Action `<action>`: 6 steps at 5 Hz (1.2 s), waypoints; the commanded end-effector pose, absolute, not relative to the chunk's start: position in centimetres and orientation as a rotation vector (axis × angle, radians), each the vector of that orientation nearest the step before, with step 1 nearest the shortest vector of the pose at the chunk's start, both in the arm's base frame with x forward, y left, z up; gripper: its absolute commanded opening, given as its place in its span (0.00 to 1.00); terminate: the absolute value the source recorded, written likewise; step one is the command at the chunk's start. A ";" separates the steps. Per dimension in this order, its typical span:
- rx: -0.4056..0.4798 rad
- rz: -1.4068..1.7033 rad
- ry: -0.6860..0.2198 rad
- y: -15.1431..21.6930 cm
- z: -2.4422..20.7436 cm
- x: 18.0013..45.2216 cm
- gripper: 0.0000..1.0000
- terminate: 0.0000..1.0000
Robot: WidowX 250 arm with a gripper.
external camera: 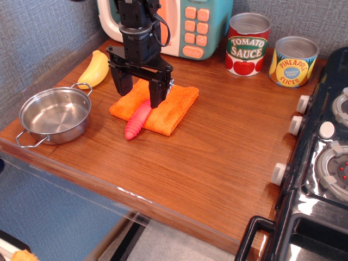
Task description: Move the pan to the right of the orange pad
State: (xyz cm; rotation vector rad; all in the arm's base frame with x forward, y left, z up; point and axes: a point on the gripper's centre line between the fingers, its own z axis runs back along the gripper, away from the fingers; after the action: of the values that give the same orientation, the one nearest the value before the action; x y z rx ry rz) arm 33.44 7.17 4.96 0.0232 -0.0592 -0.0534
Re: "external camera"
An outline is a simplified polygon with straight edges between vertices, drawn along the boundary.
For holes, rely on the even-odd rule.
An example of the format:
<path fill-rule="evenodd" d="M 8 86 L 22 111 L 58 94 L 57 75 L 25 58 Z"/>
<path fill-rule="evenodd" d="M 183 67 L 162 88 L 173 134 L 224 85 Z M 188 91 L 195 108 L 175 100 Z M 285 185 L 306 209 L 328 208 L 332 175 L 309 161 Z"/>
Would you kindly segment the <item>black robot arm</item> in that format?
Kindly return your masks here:
<path fill-rule="evenodd" d="M 133 77 L 148 81 L 151 108 L 166 99 L 172 85 L 173 67 L 161 57 L 160 26 L 167 23 L 157 13 L 159 1 L 115 1 L 120 15 L 123 47 L 109 46 L 109 67 L 117 92 L 125 96 L 133 88 Z"/>

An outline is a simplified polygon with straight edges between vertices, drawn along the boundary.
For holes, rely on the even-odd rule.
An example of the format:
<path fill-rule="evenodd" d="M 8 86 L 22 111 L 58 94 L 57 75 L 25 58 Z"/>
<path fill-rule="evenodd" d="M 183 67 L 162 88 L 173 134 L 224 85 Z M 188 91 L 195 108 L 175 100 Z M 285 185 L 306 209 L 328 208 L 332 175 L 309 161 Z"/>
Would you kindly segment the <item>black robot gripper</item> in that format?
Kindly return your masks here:
<path fill-rule="evenodd" d="M 160 55 L 162 49 L 159 22 L 145 27 L 127 28 L 120 25 L 123 47 L 109 46 L 109 67 L 117 92 L 127 95 L 133 88 L 133 77 L 149 82 L 151 108 L 166 100 L 171 90 L 173 67 Z"/>

